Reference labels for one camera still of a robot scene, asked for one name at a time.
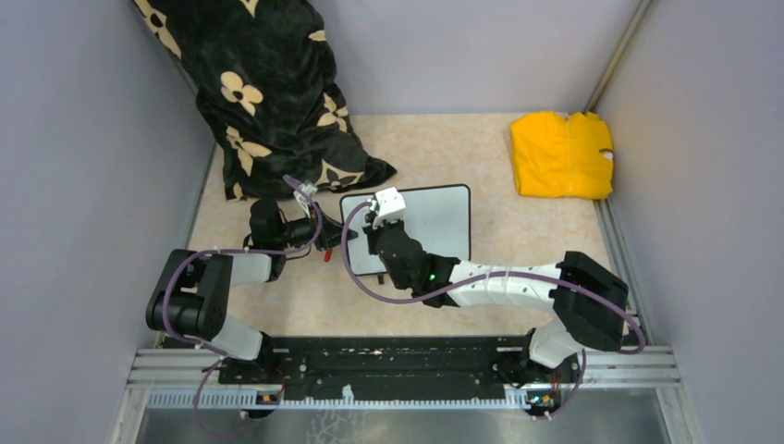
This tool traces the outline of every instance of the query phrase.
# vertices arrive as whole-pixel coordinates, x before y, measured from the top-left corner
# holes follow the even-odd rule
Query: floor
[[[493,265],[543,265],[568,250],[587,253],[608,266],[594,203],[583,199],[537,199],[514,189],[508,125],[519,115],[419,115],[353,117],[365,149],[398,174],[383,187],[399,189],[464,183],[472,192],[472,261]],[[191,249],[236,248],[250,233],[251,202],[228,203],[223,192],[223,156],[216,153],[196,219]],[[345,194],[320,192],[316,201],[340,219]],[[299,217],[293,202],[281,203]],[[253,328],[281,336],[512,335],[549,317],[525,309],[479,306],[434,309],[392,305],[356,289],[335,250],[332,260],[313,253],[286,265],[268,284],[233,287],[228,311]],[[387,282],[363,277],[371,289],[405,297]]]

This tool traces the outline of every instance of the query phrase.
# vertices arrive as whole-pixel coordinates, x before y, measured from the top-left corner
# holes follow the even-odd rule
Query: yellow cloth
[[[605,199],[612,192],[612,137],[598,115],[533,113],[509,129],[518,193]]]

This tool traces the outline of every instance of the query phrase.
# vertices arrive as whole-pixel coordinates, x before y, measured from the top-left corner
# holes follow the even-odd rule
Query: gray wall
[[[130,1],[0,2],[0,441],[108,439],[211,150]]]
[[[656,336],[707,443],[780,442],[784,3],[660,2],[600,113]]]
[[[353,114],[579,111],[637,0],[312,0]]]

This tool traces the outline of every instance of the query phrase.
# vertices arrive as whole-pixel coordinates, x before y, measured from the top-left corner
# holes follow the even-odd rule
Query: robotic arm
[[[371,199],[363,231],[370,254],[377,254],[395,288],[411,289],[412,296],[448,290],[423,303],[464,307],[478,304],[526,307],[554,315],[531,334],[529,358],[554,369],[566,358],[590,347],[605,352],[620,350],[623,320],[605,306],[557,284],[514,274],[535,274],[564,280],[591,290],[625,309],[628,286],[583,253],[567,252],[564,260],[550,265],[507,267],[478,265],[456,257],[426,252],[405,231],[405,202],[395,189],[377,192]],[[470,285],[452,284],[480,275],[500,278]]]

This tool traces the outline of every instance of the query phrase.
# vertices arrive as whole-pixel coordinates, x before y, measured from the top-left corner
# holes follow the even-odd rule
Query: black blanket
[[[284,174],[346,191],[397,172],[362,148],[324,21],[305,0],[134,3],[198,85],[196,105],[224,150],[228,199],[290,197]]]

